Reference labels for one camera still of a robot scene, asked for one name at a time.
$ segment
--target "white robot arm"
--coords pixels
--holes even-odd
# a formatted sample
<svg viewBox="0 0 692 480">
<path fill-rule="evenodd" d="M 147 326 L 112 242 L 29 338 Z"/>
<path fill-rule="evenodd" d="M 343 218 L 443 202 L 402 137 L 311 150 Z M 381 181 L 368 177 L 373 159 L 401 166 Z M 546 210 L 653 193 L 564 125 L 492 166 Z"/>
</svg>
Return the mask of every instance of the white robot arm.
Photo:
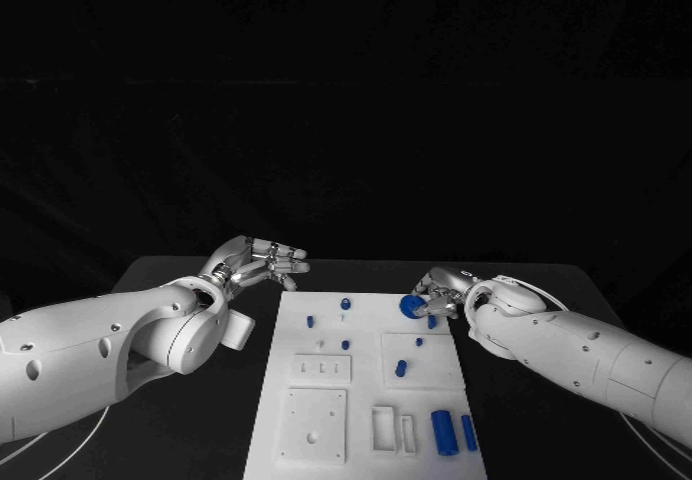
<svg viewBox="0 0 692 480">
<path fill-rule="evenodd" d="M 241 350 L 254 321 L 228 308 L 270 278 L 296 290 L 304 250 L 244 236 L 198 276 L 141 292 L 37 308 L 0 323 L 0 444 L 75 422 L 151 380 L 189 374 L 222 343 Z"/>
<path fill-rule="evenodd" d="M 402 311 L 469 320 L 469 336 L 577 395 L 631 416 L 692 448 L 692 360 L 613 325 L 546 305 L 525 282 L 434 267 Z M 430 302 L 418 297 L 430 293 Z"/>
</svg>

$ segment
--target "white platform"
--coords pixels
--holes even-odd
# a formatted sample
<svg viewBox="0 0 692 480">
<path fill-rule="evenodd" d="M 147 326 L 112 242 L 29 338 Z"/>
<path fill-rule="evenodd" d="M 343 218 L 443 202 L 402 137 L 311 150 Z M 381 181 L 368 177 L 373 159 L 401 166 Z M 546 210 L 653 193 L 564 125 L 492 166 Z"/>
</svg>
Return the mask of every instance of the white platform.
<svg viewBox="0 0 692 480">
<path fill-rule="evenodd" d="M 486 478 L 480 445 L 476 452 L 469 452 L 466 448 L 461 415 L 470 414 L 470 409 L 463 389 L 463 377 L 456 376 L 458 360 L 447 319 L 438 318 L 437 327 L 428 329 L 427 319 L 407 318 L 399 311 L 402 296 L 404 294 L 333 292 L 283 293 L 245 465 L 245 480 L 420 480 L 438 478 L 480 480 Z M 340 301 L 345 297 L 350 299 L 352 303 L 352 308 L 346 311 L 340 308 Z M 309 315 L 314 318 L 313 328 L 307 328 Z M 411 337 L 407 335 L 408 338 L 405 338 L 404 336 L 383 337 L 383 334 L 417 335 Z M 386 388 L 385 372 L 392 370 L 394 373 L 396 364 L 385 365 L 385 362 L 394 360 L 383 360 L 383 355 L 389 358 L 392 355 L 396 357 L 407 354 L 407 343 L 411 340 L 415 342 L 418 336 L 422 336 L 424 344 L 411 349 L 407 360 L 411 366 L 411 369 L 407 369 L 407 375 L 411 374 L 409 379 L 414 380 L 418 377 L 411 388 L 418 389 L 408 389 L 405 385 L 394 385 L 399 388 Z M 388 348 L 383 352 L 382 342 L 388 338 L 394 339 L 394 343 L 391 343 L 392 340 L 385 340 Z M 349 340 L 350 343 L 346 351 L 342 349 L 343 340 Z M 309 384 L 304 379 L 298 381 L 296 368 L 300 371 L 304 357 L 296 360 L 296 355 L 327 356 L 326 358 L 314 357 L 316 363 L 313 364 L 313 368 L 314 365 L 320 365 L 319 368 L 321 368 L 321 363 L 324 363 L 327 375 L 330 375 L 329 355 L 349 356 L 350 383 L 345 383 L 340 376 L 334 376 L 333 384 L 329 379 L 319 382 L 310 381 Z M 435 364 L 440 365 L 440 369 L 435 370 L 434 375 L 430 375 Z M 306 364 L 306 374 L 310 372 L 309 366 L 310 364 Z M 424 371 L 427 371 L 430 380 L 420 376 Z M 433 382 L 440 387 L 440 378 L 444 376 L 456 379 L 445 387 L 450 389 L 420 389 L 421 381 Z M 332 445 L 337 444 L 342 430 L 321 425 L 332 420 L 336 422 L 334 426 L 339 425 L 337 410 L 326 405 L 316 405 L 313 407 L 316 418 L 304 418 L 303 423 L 287 418 L 296 411 L 294 406 L 310 410 L 309 402 L 288 403 L 296 398 L 290 397 L 290 390 L 296 388 L 321 389 L 327 396 L 339 391 L 346 392 L 343 405 L 346 412 L 345 455 L 343 458 L 336 457 L 334 453 L 333 459 L 330 458 L 332 464 L 320 460 L 319 454 L 311 454 L 310 448 L 317 451 L 317 448 L 329 441 L 330 448 L 326 451 L 332 452 Z M 394 408 L 396 454 L 392 455 L 372 453 L 372 407 L 375 406 Z M 323 410 L 334 412 L 334 416 L 327 418 Z M 448 410 L 451 413 L 460 453 L 450 457 L 443 457 L 437 453 L 430 419 L 430 414 L 435 410 Z M 404 452 L 402 415 L 412 418 L 414 455 L 405 455 Z M 330 431 L 334 432 L 333 438 L 329 437 Z M 287 442 L 291 441 L 296 442 L 291 451 L 300 452 L 298 456 L 313 455 L 310 461 L 291 461 L 285 459 L 285 453 L 281 456 L 281 451 L 285 452 L 287 449 Z"/>
</svg>

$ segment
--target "robotic hand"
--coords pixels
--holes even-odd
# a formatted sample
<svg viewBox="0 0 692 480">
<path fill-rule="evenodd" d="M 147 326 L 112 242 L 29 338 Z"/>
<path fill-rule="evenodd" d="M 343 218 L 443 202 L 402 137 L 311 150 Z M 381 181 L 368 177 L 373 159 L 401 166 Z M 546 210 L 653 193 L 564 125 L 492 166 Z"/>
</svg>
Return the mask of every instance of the robotic hand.
<svg viewBox="0 0 692 480">
<path fill-rule="evenodd" d="M 140 292 L 50 305 L 0 323 L 0 444 L 68 425 L 151 380 L 189 374 L 216 346 L 241 350 L 254 321 L 228 308 L 242 289 L 310 270 L 306 251 L 235 237 L 198 276 Z"/>
<path fill-rule="evenodd" d="M 430 301 L 418 297 L 425 290 Z M 548 307 L 546 297 L 562 311 Z M 567 311 L 548 293 L 510 277 L 483 281 L 434 267 L 404 297 L 402 311 L 458 318 L 469 336 L 577 395 L 639 419 L 692 448 L 692 360 L 613 325 Z"/>
</svg>

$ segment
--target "cable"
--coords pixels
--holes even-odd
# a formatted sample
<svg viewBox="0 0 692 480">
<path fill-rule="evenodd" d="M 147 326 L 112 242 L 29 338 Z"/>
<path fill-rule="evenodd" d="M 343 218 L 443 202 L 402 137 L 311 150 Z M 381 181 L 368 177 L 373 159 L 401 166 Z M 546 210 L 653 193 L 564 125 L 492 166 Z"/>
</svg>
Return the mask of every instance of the cable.
<svg viewBox="0 0 692 480">
<path fill-rule="evenodd" d="M 87 442 L 89 441 L 89 438 L 97 433 L 98 427 L 101 426 L 101 422 L 104 421 L 105 414 L 108 413 L 108 408 L 111 408 L 111 407 L 105 407 L 104 414 L 101 415 L 101 419 L 98 420 L 97 426 L 94 427 L 94 430 L 91 431 L 89 436 L 84 439 L 82 444 L 76 447 L 76 450 L 71 453 L 71 455 L 62 461 L 62 463 L 39 478 L 39 480 L 45 480 L 55 473 L 55 471 L 68 463 L 69 459 L 76 455 L 76 452 L 79 452 L 84 445 L 87 445 Z"/>
<path fill-rule="evenodd" d="M 531 290 L 533 290 L 536 293 L 539 293 L 545 298 L 548 298 L 548 300 L 551 300 L 551 302 L 555 303 L 555 305 L 562 309 L 562 311 L 568 312 L 569 309 L 565 307 L 564 303 L 548 293 L 545 292 L 544 290 L 541 290 L 538 287 L 535 287 L 531 283 L 522 281 L 522 280 L 518 280 L 516 278 L 512 278 L 512 280 L 515 280 L 516 283 L 519 283 L 520 285 L 523 285 L 526 288 L 529 288 Z M 626 415 L 620 413 L 620 416 L 623 417 L 624 419 L 624 422 L 627 423 L 627 426 L 630 427 L 630 430 L 634 432 L 634 434 L 637 435 L 639 439 L 642 440 L 642 442 L 644 443 L 644 445 L 649 447 L 649 450 L 655 453 L 655 455 L 659 457 L 660 461 L 667 465 L 667 467 L 670 468 L 670 470 L 685 479 L 685 480 L 692 480 L 675 467 L 673 465 L 670 464 L 670 462 L 663 458 L 663 455 L 660 455 L 660 453 L 657 452 L 657 450 L 653 448 L 652 444 L 646 441 L 644 437 L 642 436 L 642 434 L 639 433 L 637 429 L 634 428 L 634 425 L 631 424 L 630 422 L 630 419 L 626 417 Z M 656 432 L 656 430 L 649 427 L 649 425 L 644 425 L 646 428 L 653 432 L 653 434 L 663 440 L 663 442 L 675 449 L 675 451 L 688 459 L 688 460 L 692 460 L 692 458 L 689 457 L 689 455 L 686 455 L 680 449 L 662 437 L 662 435 L 659 434 L 659 432 Z"/>
<path fill-rule="evenodd" d="M 46 435 L 48 432 L 42 433 L 17 451 L 12 452 L 12 454 L 0 460 L 0 465 L 4 465 Z"/>
<path fill-rule="evenodd" d="M 94 427 L 94 430 L 91 431 L 89 436 L 84 439 L 84 442 L 76 447 L 76 450 L 69 454 L 68 458 L 65 458 L 61 464 L 39 478 L 39 480 L 45 480 L 55 473 L 55 471 L 68 463 L 69 459 L 76 455 L 84 445 L 89 441 L 91 437 L 97 433 L 98 427 L 101 426 L 101 423 L 104 421 L 105 414 L 108 413 L 110 408 L 111 407 L 105 407 L 104 414 L 101 415 L 101 419 L 98 420 L 97 426 Z M 12 452 L 12 454 L 7 455 L 7 457 L 4 457 L 3 460 L 0 460 L 0 465 L 7 463 L 23 451 L 26 451 L 26 449 L 48 435 L 48 433 L 49 432 L 42 433 L 16 452 Z"/>
</svg>

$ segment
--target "dark table surface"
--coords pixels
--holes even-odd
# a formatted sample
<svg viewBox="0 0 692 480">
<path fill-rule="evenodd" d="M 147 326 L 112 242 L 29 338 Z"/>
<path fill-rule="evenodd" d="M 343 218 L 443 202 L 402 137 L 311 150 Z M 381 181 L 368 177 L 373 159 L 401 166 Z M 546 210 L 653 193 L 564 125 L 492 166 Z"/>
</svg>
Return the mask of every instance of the dark table surface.
<svg viewBox="0 0 692 480">
<path fill-rule="evenodd" d="M 203 257 L 143 257 L 114 292 L 143 290 L 196 274 Z M 483 278 L 513 276 L 567 307 L 621 322 L 585 273 L 571 265 L 310 260 L 298 290 L 409 293 L 434 265 Z M 241 479 L 270 355 L 281 286 L 245 289 L 234 309 L 257 322 L 241 352 L 222 346 L 192 375 L 146 385 L 114 405 L 78 455 L 50 479 Z M 500 479 L 676 478 L 620 415 L 556 387 L 518 362 L 494 357 L 451 322 L 487 476 Z M 101 413 L 50 432 L 0 467 L 0 478 L 37 479 L 79 445 Z"/>
</svg>

